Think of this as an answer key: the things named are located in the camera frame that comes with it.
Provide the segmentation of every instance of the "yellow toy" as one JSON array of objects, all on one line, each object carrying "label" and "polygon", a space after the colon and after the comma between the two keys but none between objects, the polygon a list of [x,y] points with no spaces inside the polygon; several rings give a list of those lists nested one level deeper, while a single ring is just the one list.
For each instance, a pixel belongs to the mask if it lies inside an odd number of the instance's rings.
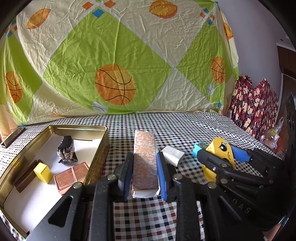
[{"label": "yellow toy", "polygon": [[49,183],[52,178],[52,173],[50,172],[49,167],[41,162],[39,162],[34,168],[34,172],[42,182]]},{"label": "yellow toy", "polygon": [[[212,154],[216,155],[217,157],[220,157],[224,160],[227,160],[231,163],[232,168],[234,169],[234,157],[231,150],[231,147],[229,143],[222,139],[222,138],[215,138],[211,144],[206,148],[206,151],[211,152]],[[205,178],[209,182],[215,182],[216,181],[216,174],[206,168],[205,165],[202,165],[203,173],[205,175]]]}]

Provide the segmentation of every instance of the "yellow block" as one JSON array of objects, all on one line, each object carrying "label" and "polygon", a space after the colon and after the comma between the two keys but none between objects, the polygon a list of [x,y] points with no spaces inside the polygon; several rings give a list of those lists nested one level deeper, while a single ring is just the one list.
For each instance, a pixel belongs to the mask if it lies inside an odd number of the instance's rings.
[{"label": "yellow block", "polygon": [[49,167],[41,162],[39,162],[34,168],[34,172],[42,182],[49,183],[52,178],[52,173],[50,172]]}]

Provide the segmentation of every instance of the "basketball print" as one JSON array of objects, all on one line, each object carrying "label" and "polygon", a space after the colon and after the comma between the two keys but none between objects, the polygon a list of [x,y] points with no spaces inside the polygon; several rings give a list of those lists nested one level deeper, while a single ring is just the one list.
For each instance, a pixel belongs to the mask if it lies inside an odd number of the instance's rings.
[{"label": "basketball print", "polygon": [[213,84],[209,84],[207,86],[207,94],[212,95],[214,93],[214,91],[215,91],[215,87],[213,86]]},{"label": "basketball print", "polygon": [[225,64],[222,57],[215,57],[211,65],[212,74],[214,80],[218,84],[222,84],[225,81]]},{"label": "basketball print", "polygon": [[232,39],[233,38],[233,33],[232,33],[231,28],[229,27],[229,25],[227,23],[223,23],[223,25],[224,25],[224,30],[225,30],[225,33],[227,35],[227,38]]},{"label": "basketball print", "polygon": [[99,95],[114,105],[129,104],[136,94],[133,77],[117,64],[101,67],[96,73],[95,84]]},{"label": "basketball print", "polygon": [[7,72],[5,75],[5,79],[6,79],[7,89],[8,89],[10,98],[16,104],[22,98],[22,87],[20,85],[20,82],[15,72],[13,71]]},{"label": "basketball print", "polygon": [[106,114],[108,112],[108,107],[104,106],[98,102],[93,102],[91,106],[92,106],[93,110],[97,113]]},{"label": "basketball print", "polygon": [[35,12],[32,17],[28,20],[28,23],[26,25],[27,29],[35,29],[41,26],[45,20],[47,19],[49,13],[50,13],[49,8],[43,8]]},{"label": "basketball print", "polygon": [[172,18],[177,13],[178,7],[165,0],[157,0],[153,2],[149,8],[149,12],[160,18]]}]

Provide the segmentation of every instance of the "small figurine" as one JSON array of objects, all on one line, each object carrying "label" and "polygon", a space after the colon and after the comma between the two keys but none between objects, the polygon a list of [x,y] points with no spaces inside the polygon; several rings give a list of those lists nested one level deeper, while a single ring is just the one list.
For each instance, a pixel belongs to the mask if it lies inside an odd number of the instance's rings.
[{"label": "small figurine", "polygon": [[57,148],[57,154],[61,158],[59,163],[63,163],[64,165],[78,161],[75,154],[74,140],[71,136],[64,136],[61,144]]}]

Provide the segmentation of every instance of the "red patterned fabric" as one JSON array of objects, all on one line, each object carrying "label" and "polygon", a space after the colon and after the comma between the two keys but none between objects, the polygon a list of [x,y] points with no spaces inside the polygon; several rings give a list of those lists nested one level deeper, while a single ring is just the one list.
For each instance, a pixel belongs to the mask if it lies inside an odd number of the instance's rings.
[{"label": "red patterned fabric", "polygon": [[266,79],[255,88],[247,75],[241,75],[236,83],[230,110],[234,123],[256,139],[276,121],[278,98]]}]

